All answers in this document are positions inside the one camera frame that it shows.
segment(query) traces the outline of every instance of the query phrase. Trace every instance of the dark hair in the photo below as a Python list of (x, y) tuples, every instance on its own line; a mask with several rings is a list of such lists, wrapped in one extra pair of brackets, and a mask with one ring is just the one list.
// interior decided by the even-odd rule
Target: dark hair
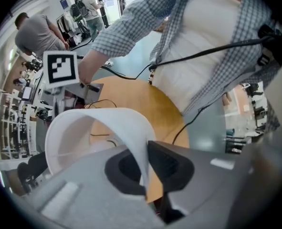
[(16, 85), (16, 84), (19, 84), (19, 83), (21, 83), (21, 82), (20, 82), (20, 80), (17, 78), (17, 79), (14, 79), (14, 80), (12, 81), (12, 83), (13, 83), (14, 85)]
[(19, 27), (21, 22), (25, 19), (25, 18), (29, 18), (27, 13), (23, 12), (21, 14), (19, 14), (15, 20), (15, 25), (16, 27)]

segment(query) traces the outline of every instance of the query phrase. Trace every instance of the gray t-shirt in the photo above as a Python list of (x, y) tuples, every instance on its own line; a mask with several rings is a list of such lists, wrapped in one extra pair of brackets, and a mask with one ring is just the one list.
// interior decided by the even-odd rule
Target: gray t-shirt
[(95, 0), (80, 0), (80, 1), (83, 2), (85, 7), (88, 9), (88, 15), (85, 16), (86, 21), (100, 17), (98, 11), (92, 6), (93, 3), (96, 3)]
[(42, 14), (24, 21), (15, 38), (17, 47), (22, 52), (34, 52), (39, 58), (42, 58), (44, 51), (65, 50), (64, 44), (50, 30), (50, 24), (51, 21)]

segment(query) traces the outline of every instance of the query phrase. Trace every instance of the blue floor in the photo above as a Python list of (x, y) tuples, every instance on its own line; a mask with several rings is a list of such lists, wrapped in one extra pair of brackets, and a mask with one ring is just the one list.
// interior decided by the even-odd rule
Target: blue floor
[[(160, 33), (153, 31), (140, 40), (127, 56), (112, 58), (111, 60), (114, 62), (112, 70), (127, 76), (137, 76), (149, 64), (149, 54), (159, 42), (160, 37)], [(77, 54), (86, 55), (91, 44), (78, 48)], [(110, 75), (112, 75), (110, 72), (101, 69), (94, 75), (93, 80)], [(145, 70), (139, 79), (147, 80), (148, 77), (149, 70)], [(184, 121), (186, 123), (191, 121), (191, 117), (185, 117)], [(187, 127), (187, 130), (191, 148), (224, 153), (226, 123), (221, 100), (204, 110), (196, 121)]]

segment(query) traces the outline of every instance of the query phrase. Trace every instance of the round table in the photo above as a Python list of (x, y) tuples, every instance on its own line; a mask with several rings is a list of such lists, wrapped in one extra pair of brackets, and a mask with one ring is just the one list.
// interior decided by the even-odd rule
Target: round table
[[(93, 83), (103, 83), (99, 100), (109, 99), (117, 107), (130, 108), (138, 111), (151, 123), (157, 141), (172, 143), (175, 135), (184, 126), (184, 121), (179, 110), (171, 100), (159, 89), (149, 85), (143, 80), (125, 80), (117, 76), (108, 76)], [(90, 108), (114, 108), (110, 101), (101, 101), (91, 105)], [(107, 127), (95, 121), (92, 135), (107, 135), (112, 133)], [(91, 142), (106, 139), (106, 136), (92, 136)], [(182, 131), (176, 140), (176, 145), (189, 147), (188, 133)], [(147, 193), (147, 202), (152, 202), (162, 197), (162, 184), (152, 171), (150, 185)]]

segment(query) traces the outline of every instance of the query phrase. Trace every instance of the checkered shirt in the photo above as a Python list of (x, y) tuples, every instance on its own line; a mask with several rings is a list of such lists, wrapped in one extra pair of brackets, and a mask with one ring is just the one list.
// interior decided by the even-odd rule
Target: checkered shirt
[[(120, 19), (99, 33), (92, 49), (109, 57), (125, 56), (137, 41), (147, 36), (169, 16), (161, 40), (150, 54), (151, 64), (159, 64), (163, 61), (162, 53), (168, 49), (181, 26), (187, 2), (188, 0), (135, 0), (126, 7)], [(271, 10), (262, 0), (241, 0), (231, 43), (257, 39), (258, 30), (264, 24), (275, 29), (277, 23), (271, 19), (271, 14)], [(257, 60), (262, 55), (262, 50), (261, 45), (228, 49), (220, 64), (215, 66), (212, 78), (190, 100), (183, 115), (195, 113), (213, 103), (229, 90), (229, 85), (263, 81), (266, 87), (276, 75), (279, 66), (275, 66), (274, 61), (260, 68)], [(250, 69), (257, 70), (253, 74), (246, 74)], [(278, 126), (277, 117), (268, 104), (266, 131), (275, 130)]]

